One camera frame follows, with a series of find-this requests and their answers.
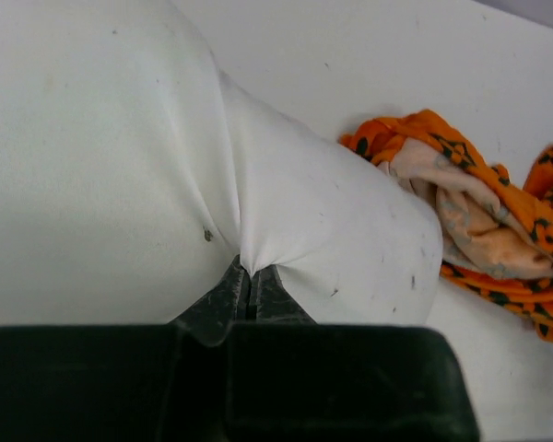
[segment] orange patterned cloth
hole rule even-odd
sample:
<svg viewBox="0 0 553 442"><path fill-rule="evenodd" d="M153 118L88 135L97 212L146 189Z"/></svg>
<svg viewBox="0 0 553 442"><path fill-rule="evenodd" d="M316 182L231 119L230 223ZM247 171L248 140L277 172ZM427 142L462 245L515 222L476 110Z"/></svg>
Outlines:
<svg viewBox="0 0 553 442"><path fill-rule="evenodd" d="M531 319L553 343L553 145L519 189L432 110L367 121L340 143L436 211L444 278Z"/></svg>

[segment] white fabric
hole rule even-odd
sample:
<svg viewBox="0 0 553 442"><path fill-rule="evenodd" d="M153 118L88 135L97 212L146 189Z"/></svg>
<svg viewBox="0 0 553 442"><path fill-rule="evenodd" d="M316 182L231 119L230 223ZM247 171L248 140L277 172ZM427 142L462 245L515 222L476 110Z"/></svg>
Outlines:
<svg viewBox="0 0 553 442"><path fill-rule="evenodd" d="M165 0L1 0L0 324L171 320L238 253L318 321L421 323L441 234Z"/></svg>

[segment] dark spot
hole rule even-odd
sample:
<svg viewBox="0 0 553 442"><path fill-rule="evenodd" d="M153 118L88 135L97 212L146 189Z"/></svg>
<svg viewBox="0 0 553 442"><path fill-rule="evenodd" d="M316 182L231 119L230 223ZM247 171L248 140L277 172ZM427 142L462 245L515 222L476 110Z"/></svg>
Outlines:
<svg viewBox="0 0 553 442"><path fill-rule="evenodd" d="M367 149L369 148L369 142L367 139L363 136L359 139L359 142L357 143L357 154L359 154L361 157L364 157L367 155Z"/></svg>
<svg viewBox="0 0 553 442"><path fill-rule="evenodd" d="M53 75L48 74L45 78L45 85L43 87L43 92L48 93L53 90L55 87L55 79L53 78Z"/></svg>
<svg viewBox="0 0 553 442"><path fill-rule="evenodd" d="M543 335L543 337L547 337L548 333L549 333L549 327L545 324L539 324L538 326L538 330L541 332L541 334Z"/></svg>
<svg viewBox="0 0 553 442"><path fill-rule="evenodd" d="M473 289L473 291L479 293L479 289ZM498 304L499 306L502 306L502 307L510 303L510 299L505 294L500 292L490 291L488 297L491 302Z"/></svg>
<svg viewBox="0 0 553 442"><path fill-rule="evenodd" d="M164 23L164 28L166 28L170 32L170 34L176 37L176 32L168 25L168 23Z"/></svg>

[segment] orange fabric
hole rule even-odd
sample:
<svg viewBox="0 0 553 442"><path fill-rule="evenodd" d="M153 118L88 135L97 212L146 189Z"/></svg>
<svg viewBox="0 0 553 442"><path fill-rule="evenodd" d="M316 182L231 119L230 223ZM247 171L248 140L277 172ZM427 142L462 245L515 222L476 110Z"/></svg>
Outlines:
<svg viewBox="0 0 553 442"><path fill-rule="evenodd" d="M473 145L432 110L405 118L367 121L355 134L343 135L340 143L380 166L385 162L393 164L410 138L430 146L467 175L482 181L522 227L528 247L553 263L553 145L541 153L524 187L519 189L510 183L506 168L488 166ZM506 230L512 234L511 229L500 228L496 229L498 235ZM447 261L442 264L441 275L521 317L530 318L538 335L553 343L553 278L498 280Z"/></svg>

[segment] fabric fold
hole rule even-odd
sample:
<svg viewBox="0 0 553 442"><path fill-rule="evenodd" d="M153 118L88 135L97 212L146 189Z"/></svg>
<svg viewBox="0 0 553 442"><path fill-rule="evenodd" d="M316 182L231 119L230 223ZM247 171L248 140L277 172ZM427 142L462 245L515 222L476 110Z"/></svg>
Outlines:
<svg viewBox="0 0 553 442"><path fill-rule="evenodd" d="M435 210L443 277L532 319L553 342L553 145L519 189L432 110L370 120L340 143Z"/></svg>

